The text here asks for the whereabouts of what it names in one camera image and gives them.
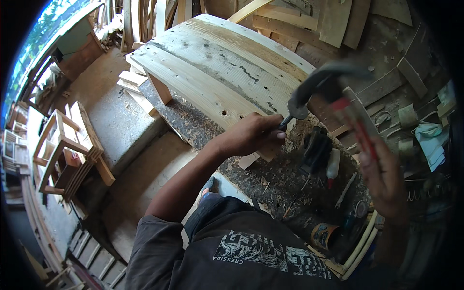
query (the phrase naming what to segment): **window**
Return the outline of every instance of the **window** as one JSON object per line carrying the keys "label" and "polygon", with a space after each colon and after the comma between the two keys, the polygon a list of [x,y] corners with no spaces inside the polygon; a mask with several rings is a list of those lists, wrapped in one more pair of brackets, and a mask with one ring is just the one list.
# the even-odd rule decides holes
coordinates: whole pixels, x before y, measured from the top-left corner
{"label": "window", "polygon": [[51,0],[42,11],[31,32],[20,49],[16,65],[8,82],[5,104],[1,108],[2,127],[5,126],[6,113],[11,103],[19,97],[21,87],[27,79],[27,73],[45,45],[56,32],[79,10],[90,3],[90,0]]}

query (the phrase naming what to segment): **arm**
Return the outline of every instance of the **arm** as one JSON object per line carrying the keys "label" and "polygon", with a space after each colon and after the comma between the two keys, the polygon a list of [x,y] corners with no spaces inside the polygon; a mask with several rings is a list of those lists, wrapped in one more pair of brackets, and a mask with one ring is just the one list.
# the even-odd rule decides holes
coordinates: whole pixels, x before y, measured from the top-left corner
{"label": "arm", "polygon": [[249,155],[269,142],[282,144],[286,134],[276,128],[282,115],[251,113],[225,133],[213,138],[155,195],[145,215],[181,222],[208,178],[231,156]]}
{"label": "arm", "polygon": [[374,253],[376,264],[401,266],[409,234],[407,195],[401,176],[398,158],[380,138],[372,139],[378,160],[361,152],[361,172],[369,187],[372,202],[380,215],[385,217],[382,235]]}

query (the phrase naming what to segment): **hammer head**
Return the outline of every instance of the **hammer head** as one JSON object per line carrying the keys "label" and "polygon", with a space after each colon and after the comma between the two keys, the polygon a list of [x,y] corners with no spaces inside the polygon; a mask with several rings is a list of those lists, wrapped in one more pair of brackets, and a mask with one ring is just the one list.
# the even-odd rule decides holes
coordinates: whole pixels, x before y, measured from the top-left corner
{"label": "hammer head", "polygon": [[305,119],[309,113],[306,104],[315,93],[323,94],[328,103],[333,103],[342,97],[343,88],[338,83],[338,78],[341,76],[370,78],[371,73],[367,69],[336,61],[321,66],[291,94],[291,99],[287,103],[290,115],[299,120]]}

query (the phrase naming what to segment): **white cloth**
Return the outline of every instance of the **white cloth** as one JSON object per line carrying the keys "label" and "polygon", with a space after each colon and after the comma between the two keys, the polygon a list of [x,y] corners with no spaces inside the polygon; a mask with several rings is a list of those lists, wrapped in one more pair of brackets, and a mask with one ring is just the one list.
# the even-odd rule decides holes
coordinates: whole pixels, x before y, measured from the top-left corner
{"label": "white cloth", "polygon": [[439,124],[420,124],[414,133],[427,158],[430,171],[435,171],[445,162],[445,150],[442,145],[448,140],[448,128],[443,129]]}

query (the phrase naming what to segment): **glue bottle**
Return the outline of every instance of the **glue bottle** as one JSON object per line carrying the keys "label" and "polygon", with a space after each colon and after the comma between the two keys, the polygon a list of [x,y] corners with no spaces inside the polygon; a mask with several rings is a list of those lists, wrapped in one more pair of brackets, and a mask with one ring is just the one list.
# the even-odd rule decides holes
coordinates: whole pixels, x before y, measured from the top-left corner
{"label": "glue bottle", "polygon": [[340,150],[333,148],[330,152],[329,163],[327,164],[327,169],[325,174],[327,175],[327,185],[329,189],[334,183],[335,177],[338,176],[338,167],[340,165]]}

